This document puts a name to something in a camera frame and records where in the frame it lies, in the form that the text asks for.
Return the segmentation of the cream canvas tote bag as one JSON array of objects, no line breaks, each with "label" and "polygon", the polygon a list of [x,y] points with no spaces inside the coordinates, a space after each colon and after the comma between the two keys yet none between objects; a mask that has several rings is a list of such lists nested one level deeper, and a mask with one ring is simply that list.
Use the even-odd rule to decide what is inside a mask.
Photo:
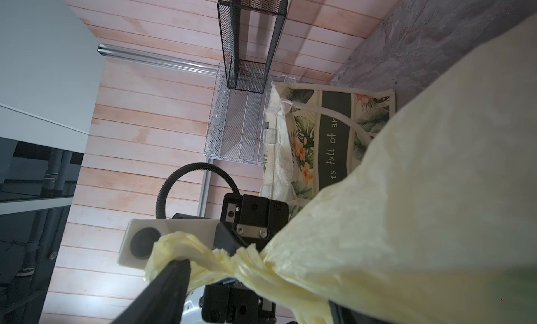
[{"label": "cream canvas tote bag", "polygon": [[396,112],[393,90],[274,82],[264,110],[260,195],[296,216],[319,192],[345,179]]}]

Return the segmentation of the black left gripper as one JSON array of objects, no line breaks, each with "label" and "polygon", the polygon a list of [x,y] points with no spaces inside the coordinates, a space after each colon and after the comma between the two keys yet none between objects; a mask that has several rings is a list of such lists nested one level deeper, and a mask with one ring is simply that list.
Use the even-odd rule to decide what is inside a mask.
[{"label": "black left gripper", "polygon": [[[284,202],[228,193],[219,220],[185,214],[175,214],[173,219],[214,223],[208,231],[186,231],[199,239],[208,235],[210,248],[223,249],[232,256],[252,244],[263,250],[288,223],[288,214]],[[190,274],[190,261],[171,261],[113,324],[277,322],[276,304],[236,279],[222,278],[187,296]]]}]

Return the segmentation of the black mesh wall basket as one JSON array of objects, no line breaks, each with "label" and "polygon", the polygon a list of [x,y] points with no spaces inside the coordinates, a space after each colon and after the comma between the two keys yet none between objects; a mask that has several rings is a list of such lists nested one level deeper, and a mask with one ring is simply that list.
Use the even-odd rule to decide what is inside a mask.
[{"label": "black mesh wall basket", "polygon": [[288,12],[289,0],[218,0],[229,89],[263,93]]}]

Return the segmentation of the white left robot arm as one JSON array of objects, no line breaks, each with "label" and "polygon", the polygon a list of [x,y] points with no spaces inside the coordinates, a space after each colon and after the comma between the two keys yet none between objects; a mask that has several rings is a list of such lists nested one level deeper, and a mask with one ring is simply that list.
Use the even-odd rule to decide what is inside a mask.
[{"label": "white left robot arm", "polygon": [[[289,207],[277,200],[253,195],[251,190],[240,193],[235,181],[221,168],[210,163],[190,163],[173,172],[164,182],[157,195],[155,214],[158,219],[166,216],[166,204],[176,209],[175,219],[190,219],[193,206],[183,205],[193,200],[194,192],[202,192],[203,175],[214,174],[228,185],[221,192],[221,204],[207,205],[198,201],[195,219],[214,221],[216,228],[209,246],[223,249],[233,255],[241,247],[255,245],[262,250],[275,234],[288,223]],[[201,319],[206,323],[276,323],[275,303],[257,295],[234,278],[221,278],[205,286],[200,297]]]}]

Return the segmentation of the orange-print plastic grocery bag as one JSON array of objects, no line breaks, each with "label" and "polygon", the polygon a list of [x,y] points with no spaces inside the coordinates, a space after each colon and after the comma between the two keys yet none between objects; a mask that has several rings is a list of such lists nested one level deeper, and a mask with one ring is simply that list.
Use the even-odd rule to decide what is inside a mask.
[{"label": "orange-print plastic grocery bag", "polygon": [[397,112],[263,251],[174,259],[192,262],[189,289],[234,277],[299,323],[332,323],[330,304],[389,323],[535,323],[535,16]]}]

